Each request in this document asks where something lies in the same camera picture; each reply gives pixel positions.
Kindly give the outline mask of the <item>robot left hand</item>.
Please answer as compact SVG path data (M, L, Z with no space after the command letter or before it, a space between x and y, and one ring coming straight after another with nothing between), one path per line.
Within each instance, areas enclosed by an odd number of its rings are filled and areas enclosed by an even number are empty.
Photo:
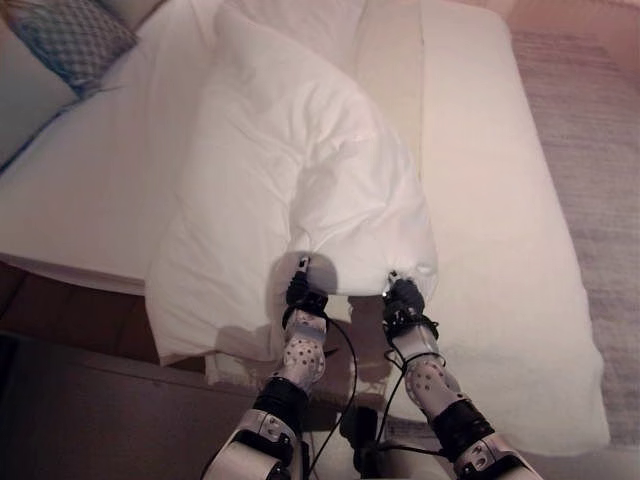
M308 255L299 258L296 270L286 291L286 303L290 307L312 306L323 308L327 297L312 287L308 280L311 259Z

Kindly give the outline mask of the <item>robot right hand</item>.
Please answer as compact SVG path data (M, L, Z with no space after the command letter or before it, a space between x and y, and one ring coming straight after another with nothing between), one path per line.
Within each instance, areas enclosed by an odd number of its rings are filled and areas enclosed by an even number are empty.
M387 288L382 294L386 310L392 312L406 310L411 314L422 314L425 309L424 298L411 278L405 278L393 270L387 277Z

